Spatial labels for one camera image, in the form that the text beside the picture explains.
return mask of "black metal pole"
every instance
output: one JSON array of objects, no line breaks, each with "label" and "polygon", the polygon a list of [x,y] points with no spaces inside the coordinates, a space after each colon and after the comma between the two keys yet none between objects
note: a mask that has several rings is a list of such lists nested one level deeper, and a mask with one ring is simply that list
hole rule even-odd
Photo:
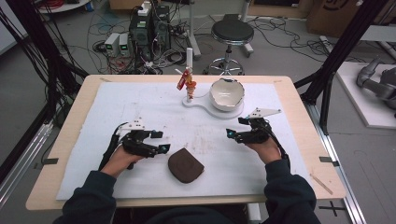
[{"label": "black metal pole", "polygon": [[315,104],[320,94],[324,91],[319,124],[326,134],[328,134],[327,117],[329,113],[332,79],[338,68],[361,40],[361,37],[387,2],[388,0],[365,0],[355,17],[341,35],[337,44],[334,46],[329,57],[323,63],[321,69],[318,70],[319,74],[313,74],[294,84],[296,88],[299,88],[312,80],[306,92],[301,95],[303,101],[312,105]]}]

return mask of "hand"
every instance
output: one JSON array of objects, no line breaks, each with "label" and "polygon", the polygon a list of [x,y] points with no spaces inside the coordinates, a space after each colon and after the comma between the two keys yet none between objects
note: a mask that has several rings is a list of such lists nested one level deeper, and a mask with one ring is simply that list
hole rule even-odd
[{"label": "hand", "polygon": [[268,138],[268,140],[263,143],[246,144],[246,146],[255,150],[257,154],[259,154],[260,159],[262,159],[265,164],[268,164],[271,161],[278,161],[282,159],[280,157],[279,148],[272,138]]},{"label": "hand", "polygon": [[123,146],[120,146],[113,153],[110,160],[101,170],[101,172],[117,178],[122,173],[122,171],[124,171],[129,166],[129,164],[131,164],[132,162],[136,163],[141,159],[143,159],[143,157],[132,155],[126,152]]}]

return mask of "dark sleeve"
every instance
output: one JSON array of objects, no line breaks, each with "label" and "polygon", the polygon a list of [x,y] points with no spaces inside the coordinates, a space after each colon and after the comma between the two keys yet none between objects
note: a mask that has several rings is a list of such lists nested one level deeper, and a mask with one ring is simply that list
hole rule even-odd
[{"label": "dark sleeve", "polygon": [[91,171],[84,185],[64,204],[63,215],[53,223],[110,223],[116,209],[113,188],[116,178]]},{"label": "dark sleeve", "polygon": [[320,223],[314,213],[317,198],[311,186],[299,175],[292,175],[285,160],[265,166],[267,186],[264,194],[268,210],[265,224]]}]

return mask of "person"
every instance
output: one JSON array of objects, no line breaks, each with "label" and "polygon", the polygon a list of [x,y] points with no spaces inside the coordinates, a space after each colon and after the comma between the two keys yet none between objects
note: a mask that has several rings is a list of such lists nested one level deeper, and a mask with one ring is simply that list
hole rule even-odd
[{"label": "person", "polygon": [[[261,144],[247,144],[265,163],[267,185],[264,194],[269,217],[265,224],[320,223],[314,213],[316,196],[310,185],[299,175],[292,175],[273,139]],[[81,188],[64,204],[63,215],[54,224],[110,223],[116,210],[112,197],[117,177],[131,162],[142,157],[128,154],[119,147],[101,171],[91,171]],[[147,224],[216,223],[239,224],[219,210],[204,206],[185,206],[165,210],[151,217]]]}]

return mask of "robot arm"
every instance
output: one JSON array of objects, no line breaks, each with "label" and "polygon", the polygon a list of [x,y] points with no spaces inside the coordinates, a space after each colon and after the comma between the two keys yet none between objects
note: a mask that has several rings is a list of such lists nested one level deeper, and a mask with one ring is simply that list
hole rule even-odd
[{"label": "robot arm", "polygon": [[372,91],[382,100],[392,100],[396,95],[395,86],[391,85],[393,81],[396,82],[396,68],[384,71],[379,83],[370,79],[380,63],[383,62],[376,57],[367,66],[363,67],[358,74],[356,84],[359,87]]}]

